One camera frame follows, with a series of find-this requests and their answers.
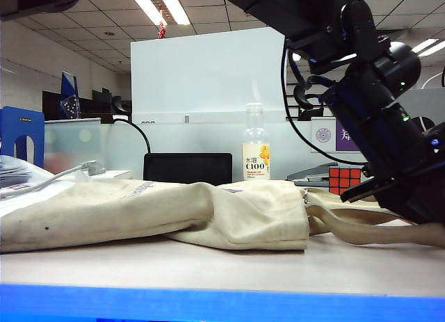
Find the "bottle label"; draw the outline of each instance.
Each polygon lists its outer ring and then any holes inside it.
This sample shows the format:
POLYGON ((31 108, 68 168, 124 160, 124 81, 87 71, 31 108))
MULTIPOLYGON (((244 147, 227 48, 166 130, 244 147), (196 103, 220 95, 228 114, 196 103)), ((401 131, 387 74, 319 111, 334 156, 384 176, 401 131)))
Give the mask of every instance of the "bottle label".
POLYGON ((243 144, 243 178, 270 179, 270 152, 268 143, 243 144))

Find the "black robotic arm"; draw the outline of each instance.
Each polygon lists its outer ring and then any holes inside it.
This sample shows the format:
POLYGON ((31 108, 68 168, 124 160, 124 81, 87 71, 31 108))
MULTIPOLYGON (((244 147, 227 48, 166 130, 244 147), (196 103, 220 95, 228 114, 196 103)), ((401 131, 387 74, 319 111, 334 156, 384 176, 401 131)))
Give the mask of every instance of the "black robotic arm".
POLYGON ((67 10, 79 0, 0 0, 0 20, 67 10))
POLYGON ((319 98, 349 132, 372 177, 341 195, 374 195, 415 223, 445 224, 445 124, 422 133, 394 100, 421 65, 411 48, 379 36, 364 0, 229 0, 285 36, 313 74, 349 65, 319 98))

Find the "blue led light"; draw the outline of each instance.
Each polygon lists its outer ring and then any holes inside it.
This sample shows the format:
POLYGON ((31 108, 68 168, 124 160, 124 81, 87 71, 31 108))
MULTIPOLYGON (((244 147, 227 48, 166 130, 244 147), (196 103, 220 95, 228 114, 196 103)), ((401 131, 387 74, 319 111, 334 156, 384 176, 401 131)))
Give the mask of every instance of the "blue led light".
POLYGON ((436 146, 440 145, 440 140, 439 139, 432 139, 430 143, 431 143, 432 146, 436 147, 436 146))

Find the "blue table edge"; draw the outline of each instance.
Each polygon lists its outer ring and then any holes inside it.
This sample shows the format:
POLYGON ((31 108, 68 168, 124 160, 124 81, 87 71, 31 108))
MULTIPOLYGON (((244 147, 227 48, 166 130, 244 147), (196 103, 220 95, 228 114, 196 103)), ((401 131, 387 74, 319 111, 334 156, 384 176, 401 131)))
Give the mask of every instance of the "blue table edge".
POLYGON ((445 321, 445 297, 2 283, 0 314, 151 321, 445 321))

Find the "desk surface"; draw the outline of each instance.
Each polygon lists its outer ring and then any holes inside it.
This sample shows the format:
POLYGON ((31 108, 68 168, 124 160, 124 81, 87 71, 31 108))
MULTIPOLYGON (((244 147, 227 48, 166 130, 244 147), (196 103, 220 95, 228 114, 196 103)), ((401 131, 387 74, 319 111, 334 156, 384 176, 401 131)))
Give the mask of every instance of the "desk surface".
POLYGON ((3 283, 445 296, 445 250, 353 246, 331 234, 305 252, 228 252, 163 238, 1 256, 3 283))

